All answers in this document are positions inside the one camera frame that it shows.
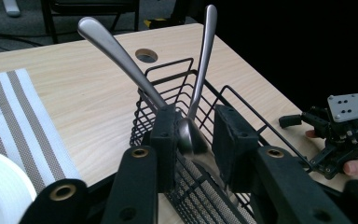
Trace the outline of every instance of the black wire basket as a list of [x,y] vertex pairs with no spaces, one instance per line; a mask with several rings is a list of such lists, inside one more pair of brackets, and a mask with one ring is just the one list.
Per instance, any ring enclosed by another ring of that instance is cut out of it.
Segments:
[[[192,58],[187,58],[151,67],[145,72],[151,80],[153,71],[157,69],[188,63],[188,68],[184,69],[183,73],[151,81],[167,104],[176,104],[177,110],[183,117],[188,111],[197,75],[197,70],[190,69],[193,61]],[[141,145],[144,134],[153,128],[157,112],[147,96],[141,90],[138,90],[138,93],[141,97],[136,103],[134,113],[130,139],[132,147]],[[254,128],[259,133],[261,145],[269,145],[265,136],[268,136],[268,139],[276,137],[281,140],[283,146],[290,147],[298,157],[306,161],[306,158],[232,88],[225,86],[221,91],[217,91],[208,80],[205,80],[195,122],[210,144],[213,140],[214,106],[217,104],[241,107],[241,115],[246,119],[251,116],[256,117],[260,122],[256,123]],[[256,223],[250,206],[250,195],[234,194],[227,189],[219,188],[201,166],[187,160],[179,153],[177,158],[175,189],[165,195],[185,223]]]

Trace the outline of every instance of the chair frame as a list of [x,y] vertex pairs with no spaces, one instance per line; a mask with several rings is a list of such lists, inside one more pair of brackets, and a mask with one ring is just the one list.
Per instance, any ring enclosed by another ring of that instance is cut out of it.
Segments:
[[[70,5],[64,5],[57,3],[52,0],[41,0],[42,4],[42,12],[43,12],[43,20],[45,23],[46,33],[51,35],[52,41],[54,44],[58,44],[58,37],[56,28],[54,25],[54,19],[53,17],[69,17],[69,16],[107,16],[107,15],[113,15],[115,16],[115,20],[113,21],[112,26],[110,27],[110,30],[115,30],[115,27],[117,25],[118,19],[120,18],[120,15],[127,12],[133,12],[135,14],[134,16],[134,31],[137,32],[139,30],[139,1],[140,0],[134,0],[134,6],[120,6],[119,3],[117,3],[117,10],[112,12],[88,12],[87,10],[78,10],[73,12],[68,12],[70,9]],[[87,5],[78,5],[77,9],[80,9],[82,7],[86,7]]]

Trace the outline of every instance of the white plate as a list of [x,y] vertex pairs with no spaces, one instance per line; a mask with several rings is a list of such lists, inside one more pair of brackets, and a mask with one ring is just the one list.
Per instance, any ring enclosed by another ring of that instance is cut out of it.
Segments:
[[26,173],[0,154],[0,223],[19,223],[36,191]]

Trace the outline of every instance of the wooden table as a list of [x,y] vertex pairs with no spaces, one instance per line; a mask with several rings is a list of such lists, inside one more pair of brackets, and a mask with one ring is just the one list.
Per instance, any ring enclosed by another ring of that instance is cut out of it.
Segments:
[[[202,29],[200,24],[189,24],[116,35],[116,39],[143,71],[188,57],[194,58],[193,68],[197,69]],[[152,49],[158,60],[139,61],[137,49]],[[27,69],[83,180],[92,185],[114,173],[122,153],[129,148],[139,99],[137,87],[125,73],[86,40],[0,53],[0,72],[18,68]],[[218,90],[230,85],[303,154],[311,157],[324,147],[322,139],[305,137],[304,132],[311,129],[307,124],[280,128],[279,117],[301,111],[218,37],[206,79]],[[257,121],[246,119],[257,125]],[[280,147],[273,138],[268,141]],[[338,190],[348,179],[345,175],[330,181],[318,174],[311,176]],[[158,221],[180,222],[166,199],[159,198]]]

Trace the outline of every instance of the placemat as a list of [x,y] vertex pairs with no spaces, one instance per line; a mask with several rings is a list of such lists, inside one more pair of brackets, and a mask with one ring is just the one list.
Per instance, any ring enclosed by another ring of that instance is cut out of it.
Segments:
[[0,73],[0,153],[20,166],[37,193],[80,178],[25,68]]

